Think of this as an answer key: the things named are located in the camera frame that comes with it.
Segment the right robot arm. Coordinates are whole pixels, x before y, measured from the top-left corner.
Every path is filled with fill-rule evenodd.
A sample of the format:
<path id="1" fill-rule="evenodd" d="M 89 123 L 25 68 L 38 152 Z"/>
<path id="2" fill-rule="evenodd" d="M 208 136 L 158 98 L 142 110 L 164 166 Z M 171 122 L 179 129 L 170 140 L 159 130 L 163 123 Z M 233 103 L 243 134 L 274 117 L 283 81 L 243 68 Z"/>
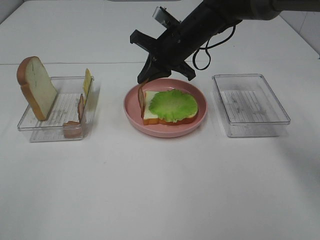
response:
<path id="1" fill-rule="evenodd" d="M 272 20 L 282 11 L 318 12 L 318 0 L 204 0 L 183 21 L 178 21 L 163 7 L 157 7 L 153 18 L 166 30 L 157 38 L 138 30 L 130 43 L 148 52 L 137 82 L 169 77 L 173 71 L 188 80 L 196 74 L 185 60 L 211 37 L 234 27 L 243 20 Z"/>

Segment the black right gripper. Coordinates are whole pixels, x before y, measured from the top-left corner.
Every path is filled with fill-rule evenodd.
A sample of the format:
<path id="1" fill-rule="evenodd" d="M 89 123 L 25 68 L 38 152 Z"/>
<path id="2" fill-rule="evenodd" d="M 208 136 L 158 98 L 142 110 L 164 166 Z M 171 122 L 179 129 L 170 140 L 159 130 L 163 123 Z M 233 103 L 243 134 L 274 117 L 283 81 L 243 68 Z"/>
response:
<path id="1" fill-rule="evenodd" d="M 230 27 L 239 19 L 226 17 L 208 7 L 193 10 L 178 26 L 167 28 L 157 39 L 137 29 L 130 35 L 130 43 L 148 52 L 148 57 L 137 76 L 139 84 L 169 77 L 172 71 L 195 78 L 195 70 L 185 60 L 206 41 Z"/>

